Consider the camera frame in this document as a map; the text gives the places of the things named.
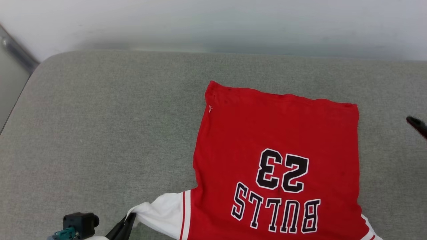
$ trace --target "teal connector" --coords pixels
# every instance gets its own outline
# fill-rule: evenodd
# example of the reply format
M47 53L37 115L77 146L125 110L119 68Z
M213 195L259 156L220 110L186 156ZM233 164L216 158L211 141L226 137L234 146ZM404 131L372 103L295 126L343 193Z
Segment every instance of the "teal connector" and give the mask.
M76 230L71 228L66 228L64 230L56 232L52 236L48 236L47 240L71 240L79 236L79 233Z

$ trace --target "red stripe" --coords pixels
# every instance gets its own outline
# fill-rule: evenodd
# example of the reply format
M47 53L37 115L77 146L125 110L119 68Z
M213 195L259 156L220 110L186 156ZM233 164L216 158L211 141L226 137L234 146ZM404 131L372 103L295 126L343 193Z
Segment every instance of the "red stripe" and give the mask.
M181 226L181 236L179 237L179 240L182 240L182 234L184 232L184 221L185 221L185 192L182 192L182 226Z

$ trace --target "gray fabric surface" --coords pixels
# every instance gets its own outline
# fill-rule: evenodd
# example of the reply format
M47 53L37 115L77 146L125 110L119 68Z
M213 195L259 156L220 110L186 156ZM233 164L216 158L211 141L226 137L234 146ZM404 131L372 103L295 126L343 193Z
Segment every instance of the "gray fabric surface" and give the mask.
M92 211L104 235L127 210L196 186L192 156L210 80L359 105L363 213L384 239L426 239L427 63L87 51L34 72L0 135L0 235L45 239ZM145 226L131 239L169 239Z

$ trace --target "jersey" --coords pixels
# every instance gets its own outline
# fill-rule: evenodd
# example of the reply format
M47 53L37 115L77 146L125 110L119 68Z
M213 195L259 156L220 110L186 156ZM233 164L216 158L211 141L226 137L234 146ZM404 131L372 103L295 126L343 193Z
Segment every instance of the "jersey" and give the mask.
M139 221L180 240L381 239L357 203L357 105L216 82L205 99L198 186L136 206Z

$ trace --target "black letter with white outline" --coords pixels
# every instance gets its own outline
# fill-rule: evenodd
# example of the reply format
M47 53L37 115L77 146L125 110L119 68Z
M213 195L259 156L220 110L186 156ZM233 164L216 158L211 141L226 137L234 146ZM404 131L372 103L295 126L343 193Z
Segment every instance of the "black letter with white outline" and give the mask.
M281 204L281 198L267 198L266 208L270 208L271 205L274 205L273 213L271 215L271 223L269 225L268 231L276 232L277 215L279 214L279 207Z
M285 159L286 167L297 166L296 169L287 171L283 174L282 178L282 189L287 193L299 193L304 190L304 183L297 181L295 184L291 184L290 181L301 176L304 176L308 172L308 158L301 156L286 154Z
M301 232L310 233L317 231L317 206L320 205L320 199L310 200L304 204L304 220L302 221Z
M245 202L240 198L240 192L243 192L242 196L246 199L248 190L248 187L245 186L242 182L237 183L236 193L234 194L234 202L237 204L237 206L233 205L233 208L231 209L231 215L239 221L242 220L243 214L245 213Z
M296 233L297 231L297 221L299 216L299 202L295 200L286 200L285 211L283 213L283 221L282 228L280 232L288 233L288 224L289 224L289 216L291 215L291 205L294 205L293 214L292 214L292 224L289 229L289 233Z
M249 194L249 202L254 203L254 200L257 201L257 205L255 206L254 216L252 217L251 228L258 228L258 216L260 215L260 208L264 201L264 198L260 195L251 191Z
M257 174L257 185L262 188L267 189L276 189L279 186L279 178L270 177L270 179L266 178L266 175L271 175L274 172L274 165L268 164L268 159L273 158L274 163L282 164L282 155L278 151L272 150L270 148L266 148L260 157L260 168L258 169Z

